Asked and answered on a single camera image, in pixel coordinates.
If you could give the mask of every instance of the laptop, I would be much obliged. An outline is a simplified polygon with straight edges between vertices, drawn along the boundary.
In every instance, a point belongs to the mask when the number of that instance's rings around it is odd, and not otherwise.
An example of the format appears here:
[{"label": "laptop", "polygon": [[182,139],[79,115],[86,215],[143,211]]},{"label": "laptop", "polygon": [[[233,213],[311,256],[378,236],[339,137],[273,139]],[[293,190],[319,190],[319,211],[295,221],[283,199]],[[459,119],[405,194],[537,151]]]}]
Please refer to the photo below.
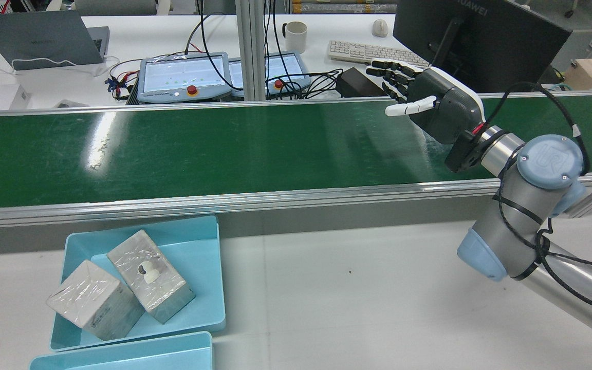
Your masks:
[{"label": "laptop", "polygon": [[102,63],[108,48],[108,27],[86,28],[78,12],[0,14],[0,54],[15,70]]}]

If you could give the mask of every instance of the blue joint cap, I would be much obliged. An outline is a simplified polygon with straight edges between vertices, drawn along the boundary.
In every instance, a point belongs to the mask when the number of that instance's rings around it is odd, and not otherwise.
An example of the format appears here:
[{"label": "blue joint cap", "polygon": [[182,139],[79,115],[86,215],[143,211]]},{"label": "blue joint cap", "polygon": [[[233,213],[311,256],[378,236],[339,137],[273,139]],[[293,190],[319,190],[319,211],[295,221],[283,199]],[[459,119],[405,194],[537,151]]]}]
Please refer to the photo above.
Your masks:
[{"label": "blue joint cap", "polygon": [[493,281],[501,281],[507,276],[500,259],[474,229],[468,230],[456,253],[463,262]]},{"label": "blue joint cap", "polygon": [[557,203],[556,207],[554,207],[554,211],[552,211],[552,217],[556,217],[561,215],[561,213],[564,213],[566,209],[570,208],[570,206],[581,199],[585,192],[585,185],[580,183],[578,180],[574,180],[574,182],[570,185],[568,192],[563,195],[559,203]]},{"label": "blue joint cap", "polygon": [[543,189],[569,187],[579,178],[582,167],[582,150],[561,135],[538,136],[517,154],[517,170],[522,177]]}]

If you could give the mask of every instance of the metal pipe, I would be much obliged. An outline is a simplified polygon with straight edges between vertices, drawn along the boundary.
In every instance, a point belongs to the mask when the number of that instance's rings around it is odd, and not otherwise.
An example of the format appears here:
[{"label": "metal pipe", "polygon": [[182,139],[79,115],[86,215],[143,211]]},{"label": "metal pipe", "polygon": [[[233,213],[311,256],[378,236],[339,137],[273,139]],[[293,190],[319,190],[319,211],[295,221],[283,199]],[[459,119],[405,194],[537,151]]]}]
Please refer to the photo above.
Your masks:
[{"label": "metal pipe", "polygon": [[[550,243],[550,251],[574,257],[554,243]],[[552,255],[547,256],[547,262],[571,288],[592,300],[592,266]],[[592,305],[574,297],[559,285],[545,267],[538,266],[526,279],[522,280],[522,284],[592,328]]]}]

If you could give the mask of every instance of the blue plastic tray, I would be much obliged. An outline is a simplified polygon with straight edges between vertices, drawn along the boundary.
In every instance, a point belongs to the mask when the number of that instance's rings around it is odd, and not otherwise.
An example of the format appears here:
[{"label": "blue plastic tray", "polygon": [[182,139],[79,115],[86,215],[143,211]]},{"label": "blue plastic tray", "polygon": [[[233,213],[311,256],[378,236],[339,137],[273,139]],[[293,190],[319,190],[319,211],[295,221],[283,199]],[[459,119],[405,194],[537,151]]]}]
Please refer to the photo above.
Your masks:
[{"label": "blue plastic tray", "polygon": [[76,349],[31,361],[29,370],[102,370],[104,368],[161,368],[212,370],[212,337],[208,332]]},{"label": "blue plastic tray", "polygon": [[150,235],[179,274],[188,281],[195,298],[163,325],[148,313],[144,313],[127,337],[115,340],[98,339],[56,314],[49,345],[52,351],[202,330],[214,332],[225,327],[220,242],[215,216],[71,234],[65,242],[61,282],[84,260],[91,260],[113,276],[122,279],[106,258],[106,253],[141,229]]}]

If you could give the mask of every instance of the white table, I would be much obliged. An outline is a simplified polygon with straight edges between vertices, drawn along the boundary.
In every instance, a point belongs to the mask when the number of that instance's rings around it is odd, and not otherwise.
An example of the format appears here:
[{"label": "white table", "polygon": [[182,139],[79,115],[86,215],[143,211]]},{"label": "white table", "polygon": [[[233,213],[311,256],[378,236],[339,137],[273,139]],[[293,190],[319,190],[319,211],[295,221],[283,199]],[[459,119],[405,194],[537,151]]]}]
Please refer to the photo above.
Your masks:
[{"label": "white table", "polygon": [[[276,25],[283,50],[285,45],[281,35],[282,23],[298,20],[308,25],[307,46],[302,57],[310,72],[325,72],[334,68],[346,70],[353,66],[364,70],[364,65],[357,63],[332,61],[326,55],[327,44],[329,40],[345,40],[402,47],[392,36],[378,38],[371,35],[371,25],[378,18],[386,19],[392,28],[392,14],[278,15]],[[84,17],[87,27],[110,28],[108,54],[122,61],[184,50],[188,35],[199,21],[199,16]],[[211,16],[206,21],[205,31],[210,52],[225,51],[231,58],[239,57],[236,16]],[[202,49],[199,31],[193,38],[193,43]],[[277,52],[272,24],[269,49],[271,52]],[[114,63],[113,59],[107,61],[108,66]],[[115,72],[136,70],[138,63],[122,65],[116,68]],[[16,75],[0,71],[0,84],[22,85],[25,91],[31,94],[28,108],[52,108],[62,99],[90,106],[123,105],[124,102],[115,101],[106,91],[104,81],[108,78],[107,73],[93,77],[93,73],[102,70],[101,68],[101,65],[45,68],[19,71]],[[12,68],[1,55],[0,69],[12,72]],[[380,78],[372,78],[380,84]]]},{"label": "white table", "polygon": [[[472,221],[448,215],[477,216],[487,200],[222,217],[221,232],[256,223],[274,234],[221,240],[228,325],[214,333],[216,369],[592,368],[592,330],[456,257]],[[381,217],[400,224],[362,227]],[[355,228],[280,232],[326,219]],[[592,214],[554,229],[554,241],[592,260]],[[0,255],[1,370],[50,353],[45,299],[62,263],[62,251]]]}]

